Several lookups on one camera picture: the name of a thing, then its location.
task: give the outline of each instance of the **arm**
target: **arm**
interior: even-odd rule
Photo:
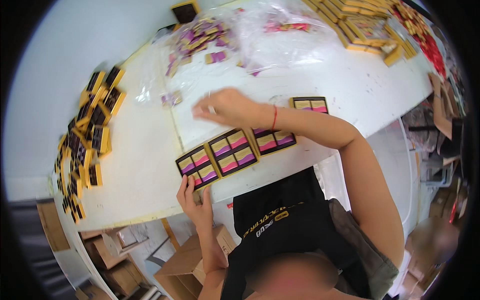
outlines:
[[[225,269],[228,266],[218,241],[213,235],[213,211],[210,199],[210,188],[204,189],[203,204],[196,205],[193,201],[193,188],[195,182],[192,176],[187,179],[183,175],[177,200],[185,214],[192,220],[197,228],[202,258],[204,263],[205,282],[199,300],[220,299],[220,292]]]
[[[216,114],[211,114],[209,107]],[[202,99],[193,113],[234,127],[270,128],[274,120],[273,106],[255,103],[235,89],[224,89]],[[291,108],[278,108],[275,129],[301,134],[339,150],[356,221],[375,246],[400,266],[404,248],[400,215],[377,159],[358,130],[327,114]]]
[[[444,107],[440,98],[442,87],[440,78],[432,73],[429,74],[429,78],[433,87],[433,123],[441,133],[452,140],[452,122],[444,116]]]
[[[301,134],[340,152],[355,220],[375,246],[400,267],[404,248],[402,221],[375,154],[360,132],[339,118],[291,108],[278,108],[276,123],[276,129]]]

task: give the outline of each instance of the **dark brown box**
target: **dark brown box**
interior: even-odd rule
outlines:
[[[115,292],[129,296],[143,281],[135,265],[126,260],[107,271],[102,271],[105,282]]]
[[[109,270],[128,257],[127,255],[113,257],[108,252],[102,237],[86,242],[85,248],[92,262],[102,269]]]

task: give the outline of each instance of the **right hand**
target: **right hand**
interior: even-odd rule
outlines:
[[[433,73],[428,73],[428,78],[432,83],[433,92],[435,92],[437,95],[440,95],[440,89],[442,87],[442,82],[440,81],[440,78]]]
[[[270,128],[275,111],[273,106],[253,102],[235,88],[224,88],[198,101],[192,113],[195,118],[232,127]]]

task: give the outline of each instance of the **person in background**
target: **person in background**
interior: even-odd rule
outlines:
[[[337,149],[352,209],[325,200],[313,167],[234,197],[242,241],[227,260],[213,235],[209,187],[196,205],[194,180],[183,176],[177,199],[196,225],[206,274],[199,300],[384,297],[403,260],[402,222],[372,149],[353,125],[255,103],[233,88],[201,99],[192,112],[231,127],[286,130]]]

